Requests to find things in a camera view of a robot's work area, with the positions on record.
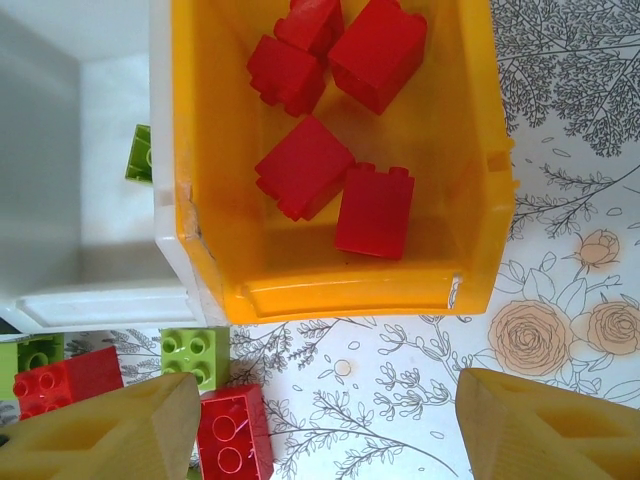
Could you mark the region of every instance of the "red building block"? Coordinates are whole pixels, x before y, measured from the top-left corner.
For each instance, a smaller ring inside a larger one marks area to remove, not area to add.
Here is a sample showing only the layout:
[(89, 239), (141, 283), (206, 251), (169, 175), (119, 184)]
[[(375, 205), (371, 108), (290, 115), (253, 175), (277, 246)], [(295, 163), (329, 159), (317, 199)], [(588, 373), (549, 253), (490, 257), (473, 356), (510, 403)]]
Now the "red building block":
[(294, 117), (311, 113), (325, 89), (323, 68), (317, 58), (291, 45), (263, 36), (247, 69), (251, 86), (268, 105), (284, 104)]
[(395, 0), (371, 0), (329, 52), (336, 85), (382, 114), (424, 58), (427, 21)]
[(336, 248), (399, 260), (409, 228), (415, 179), (406, 168), (389, 173), (359, 163), (347, 172), (336, 231)]
[(85, 353), (16, 375), (20, 420), (122, 388), (115, 347)]
[(344, 33), (340, 0), (291, 0), (289, 15), (276, 22), (273, 33), (293, 47), (325, 58)]
[(305, 118), (256, 166), (257, 185), (292, 220), (311, 220), (335, 197), (355, 157), (315, 117)]
[(259, 385), (207, 392), (202, 397), (198, 451), (203, 480), (268, 480), (273, 452)]

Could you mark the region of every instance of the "white plastic container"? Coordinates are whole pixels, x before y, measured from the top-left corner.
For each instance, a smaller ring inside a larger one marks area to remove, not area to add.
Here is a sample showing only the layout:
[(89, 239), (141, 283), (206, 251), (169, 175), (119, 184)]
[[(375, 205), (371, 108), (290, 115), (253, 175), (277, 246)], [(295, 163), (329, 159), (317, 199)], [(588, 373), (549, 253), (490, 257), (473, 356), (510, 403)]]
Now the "white plastic container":
[(149, 0), (0, 0), (0, 317), (22, 332), (224, 323), (215, 305), (205, 319), (171, 223), (170, 28), (152, 42), (169, 132), (157, 144), (152, 125), (154, 188), (182, 281), (153, 188), (124, 180), (150, 123), (148, 24)]

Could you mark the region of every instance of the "flower illustration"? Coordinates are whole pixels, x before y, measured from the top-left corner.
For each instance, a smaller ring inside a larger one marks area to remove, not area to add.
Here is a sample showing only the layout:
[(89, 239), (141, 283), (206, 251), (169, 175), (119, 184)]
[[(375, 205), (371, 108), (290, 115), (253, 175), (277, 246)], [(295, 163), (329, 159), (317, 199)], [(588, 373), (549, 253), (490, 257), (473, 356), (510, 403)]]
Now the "flower illustration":
[(615, 233), (608, 230), (596, 230), (582, 241), (580, 251), (575, 258), (587, 268), (601, 267), (614, 262), (620, 252), (620, 242)]
[(598, 305), (577, 317), (574, 333), (598, 350), (626, 355), (640, 350), (640, 310), (626, 302)]
[(547, 375), (569, 358), (569, 318), (539, 301), (515, 301), (494, 317), (489, 342), (504, 368), (522, 375)]

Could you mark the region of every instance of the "plastic bin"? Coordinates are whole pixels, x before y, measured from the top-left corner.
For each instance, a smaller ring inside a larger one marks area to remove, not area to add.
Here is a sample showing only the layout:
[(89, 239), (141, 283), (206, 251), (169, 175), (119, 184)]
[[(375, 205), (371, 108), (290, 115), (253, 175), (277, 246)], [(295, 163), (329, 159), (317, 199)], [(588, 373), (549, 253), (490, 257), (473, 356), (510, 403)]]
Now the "plastic bin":
[[(172, 258), (170, 249), (183, 254), (176, 229), (233, 323), (486, 309), (515, 208), (489, 0), (403, 0), (430, 25), (416, 76), (380, 117), (332, 81), (314, 112), (359, 161), (416, 177), (400, 262), (334, 248), (340, 198), (294, 223), (255, 186), (256, 163), (300, 121), (261, 103), (245, 68), (289, 2), (174, 0), (171, 11), (161, 3), (153, 17), (172, 43), (164, 35), (167, 48), (152, 59), (152, 97), (173, 94), (173, 111), (152, 115), (154, 184), (158, 162), (174, 160), (175, 184), (165, 172), (154, 186), (158, 235), (181, 278), (193, 272)], [(342, 4), (348, 24), (365, 0)]]
[(152, 187), (124, 180), (148, 9), (0, 0), (0, 317), (22, 332), (206, 324), (155, 245)]

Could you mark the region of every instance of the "tablecloth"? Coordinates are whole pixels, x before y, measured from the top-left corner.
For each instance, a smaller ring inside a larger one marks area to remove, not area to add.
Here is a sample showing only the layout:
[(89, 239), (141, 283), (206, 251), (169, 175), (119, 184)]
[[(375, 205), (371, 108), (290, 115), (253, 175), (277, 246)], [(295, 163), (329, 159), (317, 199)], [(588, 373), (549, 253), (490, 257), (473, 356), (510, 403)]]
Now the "tablecloth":
[[(640, 407), (640, 1), (492, 7), (521, 184), (489, 309), (234, 328), (232, 380), (263, 384), (274, 478), (471, 478), (468, 366)], [(115, 344), (129, 384), (160, 373), (158, 336), (79, 333), (67, 353)]]

